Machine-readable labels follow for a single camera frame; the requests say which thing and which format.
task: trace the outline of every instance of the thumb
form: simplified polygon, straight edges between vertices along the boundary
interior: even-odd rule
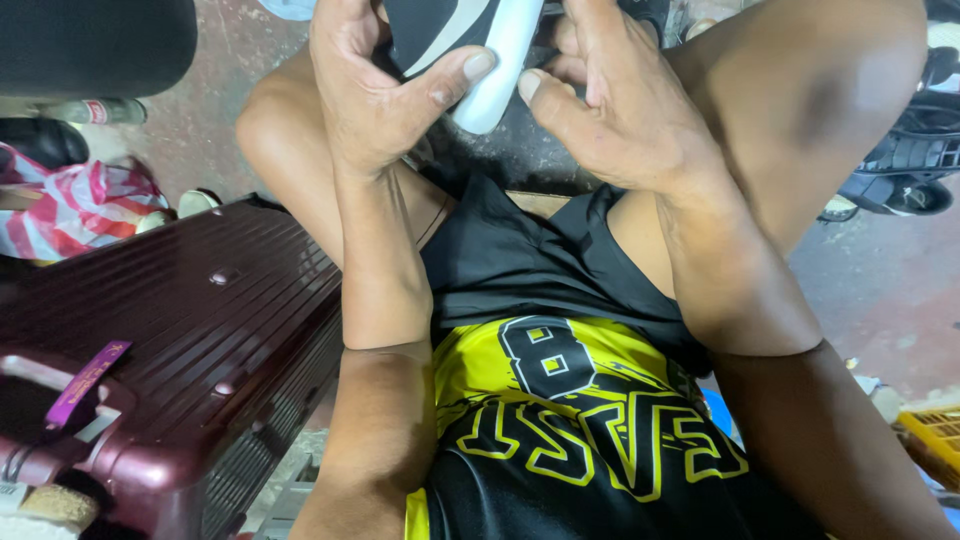
[[[433,124],[453,107],[472,86],[496,65],[496,56],[486,47],[461,47],[447,53],[422,75],[400,87],[400,101],[424,124]]]
[[[568,149],[578,146],[577,136],[591,132],[593,114],[590,107],[577,98],[573,86],[542,69],[528,69],[520,75],[517,89],[537,123]]]

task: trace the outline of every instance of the leg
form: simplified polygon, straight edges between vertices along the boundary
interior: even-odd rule
[[[257,83],[236,129],[237,141],[253,170],[341,266],[344,235],[333,188],[333,165],[306,47]],[[455,202],[406,163],[398,161],[394,168],[414,235],[422,246]]]
[[[767,0],[664,52],[784,256],[916,90],[925,21],[921,0]],[[629,193],[608,223],[672,298],[653,196]]]

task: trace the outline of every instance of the forearm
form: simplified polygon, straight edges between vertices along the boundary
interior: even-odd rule
[[[842,540],[957,538],[906,452],[824,342],[781,358],[717,355],[752,463]]]
[[[428,341],[433,296],[389,172],[336,176],[344,230],[344,341],[354,350]]]
[[[715,353],[785,356],[823,339],[793,274],[726,170],[703,194],[657,196],[684,322]]]
[[[324,460],[291,539],[402,538],[437,442],[430,344],[344,352]]]

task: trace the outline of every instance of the black and yellow jersey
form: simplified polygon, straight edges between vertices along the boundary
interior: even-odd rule
[[[439,445],[408,540],[826,538],[629,328],[531,316],[434,354]]]

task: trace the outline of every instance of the number 8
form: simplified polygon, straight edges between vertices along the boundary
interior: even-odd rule
[[[593,384],[593,358],[568,320],[522,317],[501,325],[499,337],[524,392],[553,400]]]

